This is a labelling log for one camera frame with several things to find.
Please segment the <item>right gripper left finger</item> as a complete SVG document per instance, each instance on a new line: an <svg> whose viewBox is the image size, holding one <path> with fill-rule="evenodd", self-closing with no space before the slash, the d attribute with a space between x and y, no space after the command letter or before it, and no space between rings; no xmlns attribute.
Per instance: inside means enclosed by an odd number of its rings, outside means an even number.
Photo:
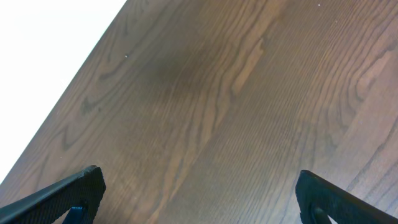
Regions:
<svg viewBox="0 0 398 224"><path fill-rule="evenodd" d="M89 166L1 208L1 223L93 223L106 190L100 167Z"/></svg>

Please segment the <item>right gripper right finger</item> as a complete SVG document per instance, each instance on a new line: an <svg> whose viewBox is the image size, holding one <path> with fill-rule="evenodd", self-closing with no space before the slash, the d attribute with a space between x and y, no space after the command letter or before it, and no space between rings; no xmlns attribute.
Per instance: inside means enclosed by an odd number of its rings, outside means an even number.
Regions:
<svg viewBox="0 0 398 224"><path fill-rule="evenodd" d="M295 194L303 224L393 223L397 218L349 194L309 170L301 170Z"/></svg>

